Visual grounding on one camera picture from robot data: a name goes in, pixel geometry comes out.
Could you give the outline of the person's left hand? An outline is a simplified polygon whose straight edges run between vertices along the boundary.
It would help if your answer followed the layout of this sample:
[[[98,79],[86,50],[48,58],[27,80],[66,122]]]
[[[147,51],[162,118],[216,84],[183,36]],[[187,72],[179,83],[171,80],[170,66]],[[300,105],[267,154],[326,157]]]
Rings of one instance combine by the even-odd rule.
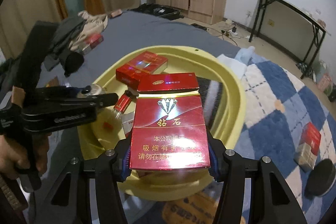
[[[49,151],[49,137],[51,134],[43,135],[42,138],[34,143],[34,151],[36,153],[36,167],[40,174],[47,171]],[[27,157],[27,150],[19,143],[1,135],[1,173],[10,179],[18,178],[15,167],[21,169],[29,169],[30,162]]]

